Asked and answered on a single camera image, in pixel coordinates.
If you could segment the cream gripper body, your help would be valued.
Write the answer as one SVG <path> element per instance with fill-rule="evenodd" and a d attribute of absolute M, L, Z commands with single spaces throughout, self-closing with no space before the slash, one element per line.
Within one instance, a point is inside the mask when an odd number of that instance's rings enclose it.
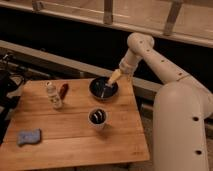
<path fill-rule="evenodd" d="M 128 64 L 124 58 L 121 59 L 119 63 L 119 69 L 123 74 L 133 75 L 135 72 L 135 67 Z"/>

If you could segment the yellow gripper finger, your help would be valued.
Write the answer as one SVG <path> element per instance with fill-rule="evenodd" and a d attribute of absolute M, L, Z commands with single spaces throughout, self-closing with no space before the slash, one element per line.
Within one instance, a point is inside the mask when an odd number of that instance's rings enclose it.
<path fill-rule="evenodd" d="M 120 70 L 120 69 L 116 69 L 116 70 L 112 73 L 112 75 L 111 75 L 111 77 L 109 78 L 107 84 L 108 84 L 108 85 L 114 84 L 121 76 L 122 76 L 121 70 Z"/>

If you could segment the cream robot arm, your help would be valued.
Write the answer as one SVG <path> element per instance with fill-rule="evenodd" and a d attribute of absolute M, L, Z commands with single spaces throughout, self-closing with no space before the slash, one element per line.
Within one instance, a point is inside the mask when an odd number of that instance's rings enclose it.
<path fill-rule="evenodd" d="M 153 105 L 154 171 L 210 171 L 204 120 L 213 114 L 213 92 L 154 49 L 150 35 L 132 33 L 111 75 L 115 83 L 145 61 L 163 86 Z"/>

